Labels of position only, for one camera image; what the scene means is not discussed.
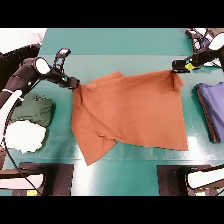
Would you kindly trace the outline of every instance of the purple folded cloth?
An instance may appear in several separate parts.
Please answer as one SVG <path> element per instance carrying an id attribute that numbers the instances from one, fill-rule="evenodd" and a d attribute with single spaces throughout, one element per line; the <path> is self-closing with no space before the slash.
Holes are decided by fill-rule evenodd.
<path id="1" fill-rule="evenodd" d="M 199 83 L 197 86 L 204 99 L 215 132 L 220 142 L 224 142 L 224 82 L 216 85 Z"/>

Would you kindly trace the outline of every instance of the green folded cloth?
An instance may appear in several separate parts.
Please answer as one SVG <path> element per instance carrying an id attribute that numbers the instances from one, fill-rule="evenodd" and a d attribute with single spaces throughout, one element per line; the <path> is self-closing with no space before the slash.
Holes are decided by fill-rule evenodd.
<path id="1" fill-rule="evenodd" d="M 42 127 L 48 127 L 51 123 L 52 105 L 51 99 L 29 93 L 24 97 L 22 105 L 15 108 L 11 121 L 29 120 Z"/>

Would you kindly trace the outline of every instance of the orange fabric corner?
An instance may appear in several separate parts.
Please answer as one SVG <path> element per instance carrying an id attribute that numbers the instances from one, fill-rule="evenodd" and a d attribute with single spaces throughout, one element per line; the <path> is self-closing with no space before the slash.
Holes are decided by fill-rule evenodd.
<path id="1" fill-rule="evenodd" d="M 128 77 L 115 72 L 80 85 L 73 91 L 72 130 L 87 165 L 107 153 L 115 140 L 188 150 L 182 86 L 171 70 Z"/>

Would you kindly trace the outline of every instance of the table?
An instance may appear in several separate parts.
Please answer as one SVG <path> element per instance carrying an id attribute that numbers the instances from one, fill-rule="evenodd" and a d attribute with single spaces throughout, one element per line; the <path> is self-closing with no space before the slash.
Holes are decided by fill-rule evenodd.
<path id="1" fill-rule="evenodd" d="M 51 64 L 54 54 L 62 47 L 70 48 L 73 54 L 66 59 L 66 74 L 82 83 L 117 70 L 132 75 L 170 69 L 173 60 L 191 54 L 189 40 L 181 28 L 48 29 L 39 55 Z M 72 92 L 43 81 L 33 92 L 52 98 L 56 105 L 44 147 L 24 155 L 12 149 L 12 156 L 17 164 L 74 163 L 72 195 L 159 195 L 156 165 L 224 163 L 223 144 L 209 141 L 202 108 L 196 92 L 192 91 L 199 82 L 223 81 L 223 73 L 218 68 L 202 68 L 181 77 L 185 82 L 182 104 L 187 152 L 118 143 L 102 159 L 87 167 L 71 131 Z M 9 168 L 13 165 L 7 158 L 4 169 Z M 11 195 L 11 191 L 0 191 L 0 195 Z"/>

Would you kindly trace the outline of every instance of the teal tabletop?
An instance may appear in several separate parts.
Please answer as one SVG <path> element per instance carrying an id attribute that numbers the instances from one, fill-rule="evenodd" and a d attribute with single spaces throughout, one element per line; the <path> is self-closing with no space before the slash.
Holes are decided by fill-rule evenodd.
<path id="1" fill-rule="evenodd" d="M 183 28 L 172 29 L 48 29 L 40 56 L 49 64 L 60 48 L 70 48 L 65 72 L 82 83 L 120 70 L 122 74 L 171 69 L 173 60 L 191 54 Z M 194 86 L 224 80 L 221 69 L 202 68 L 181 74 L 182 106 L 188 151 L 137 147 L 117 143 L 103 158 L 86 166 L 71 131 L 72 92 L 42 81 L 34 93 L 53 99 L 56 106 L 44 146 L 35 153 L 10 149 L 17 162 L 74 164 L 72 195 L 159 195 L 156 166 L 162 164 L 224 163 L 223 144 L 209 140 L 209 132 Z M 4 169 L 13 168 L 9 158 Z M 11 191 L 0 191 L 10 195 Z"/>

